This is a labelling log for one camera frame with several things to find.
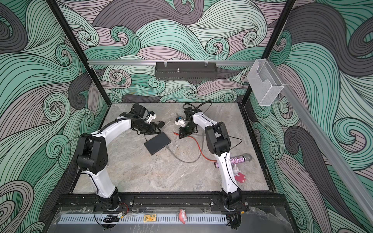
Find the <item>black network switch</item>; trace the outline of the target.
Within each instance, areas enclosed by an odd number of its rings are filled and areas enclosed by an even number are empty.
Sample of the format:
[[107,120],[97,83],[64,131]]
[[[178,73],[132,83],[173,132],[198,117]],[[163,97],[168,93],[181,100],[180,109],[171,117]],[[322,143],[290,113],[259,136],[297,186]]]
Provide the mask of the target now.
[[169,145],[172,141],[169,137],[164,133],[160,133],[154,138],[148,140],[144,143],[145,148],[148,150],[150,155],[155,155],[161,149]]

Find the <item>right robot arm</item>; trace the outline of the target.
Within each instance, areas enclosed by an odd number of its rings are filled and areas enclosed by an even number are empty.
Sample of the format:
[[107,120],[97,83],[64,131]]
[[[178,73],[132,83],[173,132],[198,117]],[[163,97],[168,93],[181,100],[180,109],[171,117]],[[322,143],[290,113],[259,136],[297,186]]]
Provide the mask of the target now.
[[185,123],[180,123],[181,118],[175,122],[180,126],[179,138],[191,136],[197,131],[197,127],[205,131],[207,147],[215,156],[222,183],[222,202],[226,209],[236,209],[242,200],[241,189],[235,179],[231,164],[231,139],[226,125],[206,116],[202,110],[193,106],[184,109]]

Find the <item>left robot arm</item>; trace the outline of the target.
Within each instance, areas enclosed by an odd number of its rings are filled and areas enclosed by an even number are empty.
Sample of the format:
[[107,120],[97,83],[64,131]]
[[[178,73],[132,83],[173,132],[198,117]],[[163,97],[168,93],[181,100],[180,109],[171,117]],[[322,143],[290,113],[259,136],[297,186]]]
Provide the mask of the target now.
[[123,112],[96,132],[80,135],[74,153],[76,164],[89,176],[100,203],[107,209],[117,209],[120,203],[118,188],[114,186],[107,172],[107,146],[127,130],[145,136],[160,134],[165,122],[155,119],[156,114],[153,111],[135,103],[129,113]]

